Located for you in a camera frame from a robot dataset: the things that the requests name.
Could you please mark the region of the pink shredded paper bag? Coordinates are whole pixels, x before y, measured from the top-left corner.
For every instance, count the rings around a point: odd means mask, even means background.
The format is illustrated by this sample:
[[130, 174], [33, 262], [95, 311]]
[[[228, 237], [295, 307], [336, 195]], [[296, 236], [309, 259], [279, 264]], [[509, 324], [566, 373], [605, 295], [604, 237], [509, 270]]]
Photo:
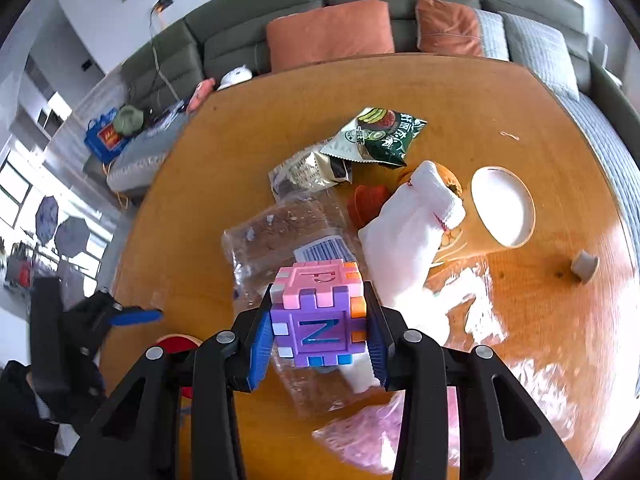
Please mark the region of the pink shredded paper bag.
[[405, 393], [386, 404], [369, 405], [355, 415], [334, 419], [312, 437], [341, 462], [371, 474], [391, 474], [399, 445]]

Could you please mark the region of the colourful foam letter cube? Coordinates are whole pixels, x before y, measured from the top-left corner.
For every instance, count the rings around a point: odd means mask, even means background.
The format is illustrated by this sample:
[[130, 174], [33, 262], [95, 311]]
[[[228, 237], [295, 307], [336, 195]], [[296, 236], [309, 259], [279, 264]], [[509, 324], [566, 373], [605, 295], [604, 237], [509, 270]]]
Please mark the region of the colourful foam letter cube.
[[298, 368], [345, 366], [366, 351], [368, 306], [357, 263], [336, 259], [284, 266], [269, 295], [280, 359]]

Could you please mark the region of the clear bag with blue item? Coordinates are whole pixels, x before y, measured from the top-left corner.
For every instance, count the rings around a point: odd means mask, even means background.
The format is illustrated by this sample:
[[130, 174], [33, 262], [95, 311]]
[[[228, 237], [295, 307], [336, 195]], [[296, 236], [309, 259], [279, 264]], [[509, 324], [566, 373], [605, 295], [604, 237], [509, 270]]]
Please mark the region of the clear bag with blue item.
[[[331, 191], [299, 195], [224, 231], [222, 247], [232, 264], [236, 313], [270, 304], [278, 271], [298, 262], [342, 259], [368, 271], [360, 241], [346, 210]], [[378, 385], [367, 350], [352, 365], [302, 367], [277, 355], [272, 334], [271, 362], [296, 408], [304, 415], [336, 411]]]

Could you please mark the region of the paper cup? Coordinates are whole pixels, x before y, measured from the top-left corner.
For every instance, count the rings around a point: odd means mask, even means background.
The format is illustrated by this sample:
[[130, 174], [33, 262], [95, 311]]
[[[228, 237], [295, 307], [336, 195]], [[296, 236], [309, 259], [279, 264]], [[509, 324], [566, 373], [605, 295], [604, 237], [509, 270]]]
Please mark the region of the paper cup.
[[434, 265], [524, 246], [536, 226], [532, 194], [512, 171], [477, 169], [462, 194], [466, 216], [442, 237]]

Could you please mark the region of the silver snack packet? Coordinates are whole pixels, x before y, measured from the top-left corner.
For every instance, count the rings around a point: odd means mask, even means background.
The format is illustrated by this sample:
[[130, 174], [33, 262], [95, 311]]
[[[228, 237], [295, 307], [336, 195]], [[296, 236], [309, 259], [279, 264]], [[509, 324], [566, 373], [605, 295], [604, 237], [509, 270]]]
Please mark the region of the silver snack packet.
[[298, 151], [268, 174], [271, 193], [277, 203], [305, 193], [352, 182], [352, 163], [322, 153], [328, 140]]

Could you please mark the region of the red item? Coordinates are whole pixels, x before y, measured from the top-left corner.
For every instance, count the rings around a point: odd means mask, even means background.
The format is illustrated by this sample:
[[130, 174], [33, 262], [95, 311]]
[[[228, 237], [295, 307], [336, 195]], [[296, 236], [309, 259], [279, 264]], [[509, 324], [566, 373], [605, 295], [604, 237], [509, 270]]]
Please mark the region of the red item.
[[362, 229], [376, 218], [390, 196], [392, 192], [385, 185], [358, 185], [347, 204], [349, 219], [354, 227]]

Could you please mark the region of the green snack packet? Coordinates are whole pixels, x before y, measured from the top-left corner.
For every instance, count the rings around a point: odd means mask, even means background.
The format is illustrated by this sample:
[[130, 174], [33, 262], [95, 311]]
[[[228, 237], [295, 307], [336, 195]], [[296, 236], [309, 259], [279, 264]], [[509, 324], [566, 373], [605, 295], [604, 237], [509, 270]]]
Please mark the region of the green snack packet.
[[406, 166], [413, 140], [427, 121], [382, 107], [366, 107], [321, 149], [326, 156], [398, 168]]

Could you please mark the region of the grey quilted sofa cover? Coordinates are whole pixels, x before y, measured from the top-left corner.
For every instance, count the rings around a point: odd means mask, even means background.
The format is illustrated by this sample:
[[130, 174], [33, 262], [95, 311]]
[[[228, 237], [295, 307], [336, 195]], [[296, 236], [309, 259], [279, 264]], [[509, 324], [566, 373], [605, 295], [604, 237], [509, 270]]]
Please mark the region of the grey quilted sofa cover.
[[135, 136], [107, 170], [110, 190], [119, 194], [146, 192], [188, 122], [186, 103], [180, 101]]

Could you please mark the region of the blue shopping bag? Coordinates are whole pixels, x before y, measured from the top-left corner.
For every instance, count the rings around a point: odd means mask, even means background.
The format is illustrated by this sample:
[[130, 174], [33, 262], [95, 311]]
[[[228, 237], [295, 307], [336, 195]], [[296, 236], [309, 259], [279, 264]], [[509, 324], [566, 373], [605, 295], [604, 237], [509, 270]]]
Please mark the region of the blue shopping bag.
[[129, 136], [123, 136], [116, 131], [114, 120], [118, 109], [112, 108], [98, 118], [88, 122], [85, 135], [86, 147], [102, 164], [110, 164], [116, 157], [122, 154], [130, 142]]

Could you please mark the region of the green hat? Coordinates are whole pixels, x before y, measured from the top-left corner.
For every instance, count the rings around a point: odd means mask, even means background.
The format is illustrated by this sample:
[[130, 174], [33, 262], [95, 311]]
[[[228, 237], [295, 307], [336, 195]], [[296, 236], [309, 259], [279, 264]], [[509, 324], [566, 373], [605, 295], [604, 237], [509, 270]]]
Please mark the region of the green hat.
[[113, 119], [113, 127], [121, 136], [133, 136], [144, 125], [144, 113], [132, 105], [124, 105]]

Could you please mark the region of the pink plush toy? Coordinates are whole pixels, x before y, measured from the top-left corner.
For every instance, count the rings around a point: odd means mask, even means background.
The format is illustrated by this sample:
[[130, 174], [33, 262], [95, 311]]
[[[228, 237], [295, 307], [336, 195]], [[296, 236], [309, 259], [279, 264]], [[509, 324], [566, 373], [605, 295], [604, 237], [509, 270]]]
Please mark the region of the pink plush toy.
[[188, 114], [194, 113], [215, 90], [215, 87], [215, 78], [207, 78], [200, 81], [191, 96], [188, 106], [186, 107], [186, 112]]

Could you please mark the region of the white plush toy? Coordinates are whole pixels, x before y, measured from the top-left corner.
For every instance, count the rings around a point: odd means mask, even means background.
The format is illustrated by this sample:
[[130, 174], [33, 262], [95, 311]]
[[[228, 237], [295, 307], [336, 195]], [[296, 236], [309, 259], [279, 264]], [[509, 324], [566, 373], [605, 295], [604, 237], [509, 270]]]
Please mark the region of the white plush toy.
[[247, 82], [252, 78], [252, 71], [246, 65], [242, 65], [240, 67], [234, 68], [233, 70], [229, 70], [228, 73], [224, 74], [224, 76], [221, 77], [218, 89], [227, 89], [229, 87], [235, 86], [236, 84]]

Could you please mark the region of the large orange cushion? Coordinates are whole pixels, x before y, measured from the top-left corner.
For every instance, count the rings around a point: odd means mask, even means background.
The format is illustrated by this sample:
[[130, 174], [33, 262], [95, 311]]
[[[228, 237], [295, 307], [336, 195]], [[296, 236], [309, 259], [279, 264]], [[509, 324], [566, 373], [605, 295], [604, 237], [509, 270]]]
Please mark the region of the large orange cushion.
[[273, 73], [395, 52], [388, 3], [358, 0], [276, 18], [266, 26]]

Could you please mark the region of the grey striped cushion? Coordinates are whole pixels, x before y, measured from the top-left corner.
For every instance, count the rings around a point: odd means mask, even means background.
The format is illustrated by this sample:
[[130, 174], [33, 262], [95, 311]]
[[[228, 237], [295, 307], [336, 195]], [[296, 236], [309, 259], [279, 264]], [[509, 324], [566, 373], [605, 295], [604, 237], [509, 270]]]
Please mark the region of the grey striped cushion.
[[474, 10], [485, 58], [527, 67], [558, 96], [579, 100], [570, 52], [559, 30], [510, 13]]

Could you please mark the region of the small orange cushion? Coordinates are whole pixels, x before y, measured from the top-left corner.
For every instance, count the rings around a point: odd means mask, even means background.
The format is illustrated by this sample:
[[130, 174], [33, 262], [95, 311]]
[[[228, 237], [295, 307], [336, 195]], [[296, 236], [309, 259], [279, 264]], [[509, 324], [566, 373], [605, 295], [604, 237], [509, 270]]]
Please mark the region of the small orange cushion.
[[462, 3], [416, 0], [418, 49], [439, 55], [484, 58], [476, 11]]

